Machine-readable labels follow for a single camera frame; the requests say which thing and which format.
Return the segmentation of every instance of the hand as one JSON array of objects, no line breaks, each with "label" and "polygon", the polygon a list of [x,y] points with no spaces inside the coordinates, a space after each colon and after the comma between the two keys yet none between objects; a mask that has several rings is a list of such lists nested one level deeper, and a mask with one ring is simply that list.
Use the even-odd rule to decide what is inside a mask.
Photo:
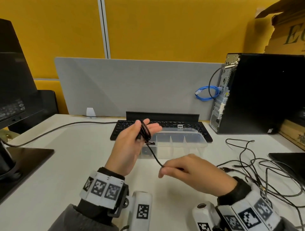
[{"label": "hand", "polygon": [[[145,119],[144,123],[149,124],[149,119]],[[149,124],[147,128],[152,136],[162,130],[162,127],[157,123]],[[140,142],[135,140],[140,129],[141,121],[136,120],[133,125],[120,132],[105,165],[106,169],[122,176],[127,176],[131,172],[145,143],[143,138]]]},{"label": "hand", "polygon": [[164,175],[177,178],[197,191],[217,197],[231,192],[237,185],[233,177],[194,154],[166,161],[164,168],[159,171],[159,178]]}]

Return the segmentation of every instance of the box lid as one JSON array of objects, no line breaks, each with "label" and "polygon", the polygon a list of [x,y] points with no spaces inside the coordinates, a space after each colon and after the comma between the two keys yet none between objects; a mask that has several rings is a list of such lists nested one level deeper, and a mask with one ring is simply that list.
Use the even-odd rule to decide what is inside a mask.
[{"label": "box lid", "polygon": [[305,0],[280,0],[260,12],[255,18],[264,18],[269,14],[281,13],[272,18],[272,25],[284,23],[305,15]]}]

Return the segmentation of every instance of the black keyboard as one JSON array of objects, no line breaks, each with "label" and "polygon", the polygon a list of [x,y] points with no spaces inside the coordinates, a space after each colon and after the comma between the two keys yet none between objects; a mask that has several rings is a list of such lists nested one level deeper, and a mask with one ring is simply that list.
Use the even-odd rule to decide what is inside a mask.
[{"label": "black keyboard", "polygon": [[[118,120],[110,136],[110,140],[116,140],[119,133],[125,128],[128,128],[134,122],[135,122],[134,120]],[[177,121],[165,121],[165,120],[161,120],[161,121],[152,120],[150,123],[158,123],[162,127],[170,127],[170,128],[174,128],[174,127],[194,128],[203,135],[204,139],[208,143],[211,143],[213,141],[212,137],[210,136],[210,134],[208,133],[202,122],[182,122],[182,121],[177,122]]]}]

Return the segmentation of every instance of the right hand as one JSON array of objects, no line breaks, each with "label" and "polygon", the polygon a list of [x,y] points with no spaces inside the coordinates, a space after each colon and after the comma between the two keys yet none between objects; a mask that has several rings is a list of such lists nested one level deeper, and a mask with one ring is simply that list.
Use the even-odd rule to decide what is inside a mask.
[{"label": "right hand", "polygon": [[159,178],[164,175],[171,176],[197,191],[216,197],[231,192],[237,185],[237,181],[233,177],[194,154],[166,161],[163,166],[164,168],[159,171]]}]

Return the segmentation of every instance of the gray desk divider panel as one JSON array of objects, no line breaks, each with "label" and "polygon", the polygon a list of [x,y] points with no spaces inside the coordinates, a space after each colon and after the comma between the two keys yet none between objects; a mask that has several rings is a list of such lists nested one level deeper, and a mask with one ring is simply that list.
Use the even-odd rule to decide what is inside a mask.
[{"label": "gray desk divider panel", "polygon": [[[55,58],[69,113],[126,116],[126,111],[200,114],[209,120],[214,100],[195,91],[209,84],[222,63]],[[212,85],[218,86],[221,71]],[[207,90],[201,93],[208,95]]]}]

